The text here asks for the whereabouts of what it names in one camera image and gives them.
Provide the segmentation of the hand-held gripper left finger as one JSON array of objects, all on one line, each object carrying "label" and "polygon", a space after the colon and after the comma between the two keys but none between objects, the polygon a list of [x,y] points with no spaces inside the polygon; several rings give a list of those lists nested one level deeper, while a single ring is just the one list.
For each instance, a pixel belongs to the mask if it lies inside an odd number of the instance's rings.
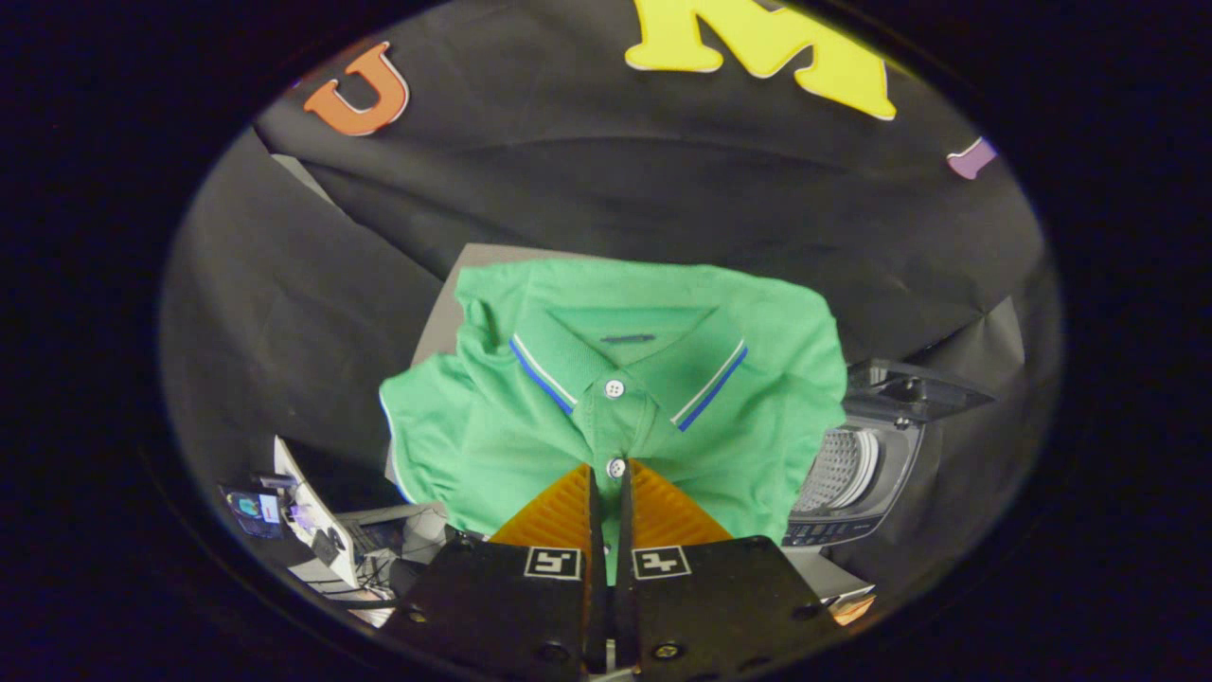
[{"label": "hand-held gripper left finger", "polygon": [[454,538],[382,627],[488,677],[585,677],[608,663],[607,562],[589,465],[559,476],[486,540]]}]

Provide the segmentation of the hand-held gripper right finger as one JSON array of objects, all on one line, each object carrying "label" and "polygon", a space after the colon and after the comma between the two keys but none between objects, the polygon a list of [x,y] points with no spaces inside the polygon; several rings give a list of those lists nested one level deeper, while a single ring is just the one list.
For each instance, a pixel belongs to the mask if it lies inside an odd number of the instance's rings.
[{"label": "hand-held gripper right finger", "polygon": [[633,678],[754,680],[846,638],[774,540],[736,538],[639,460],[614,560],[614,655]]}]

